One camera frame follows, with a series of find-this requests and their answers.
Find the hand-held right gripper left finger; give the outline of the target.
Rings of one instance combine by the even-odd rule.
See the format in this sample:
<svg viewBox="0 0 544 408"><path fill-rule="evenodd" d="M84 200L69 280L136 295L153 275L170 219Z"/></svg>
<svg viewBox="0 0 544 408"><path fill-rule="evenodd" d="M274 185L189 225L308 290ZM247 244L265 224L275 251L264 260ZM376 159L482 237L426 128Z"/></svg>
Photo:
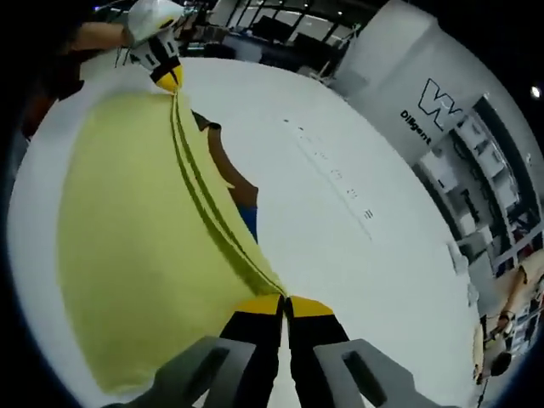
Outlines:
<svg viewBox="0 0 544 408"><path fill-rule="evenodd" d="M113 407L265 407L278 372L284 296L245 301L217 337L170 359L150 388Z"/></svg>

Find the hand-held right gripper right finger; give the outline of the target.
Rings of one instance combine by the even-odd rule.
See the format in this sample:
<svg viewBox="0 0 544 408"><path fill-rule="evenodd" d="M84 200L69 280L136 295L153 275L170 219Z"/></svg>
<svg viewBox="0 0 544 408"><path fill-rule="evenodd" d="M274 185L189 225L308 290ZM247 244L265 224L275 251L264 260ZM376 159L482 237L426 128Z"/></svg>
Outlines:
<svg viewBox="0 0 544 408"><path fill-rule="evenodd" d="M313 299L285 303L291 374L302 407L438 407L414 377L363 339L350 339L334 312Z"/></svg>

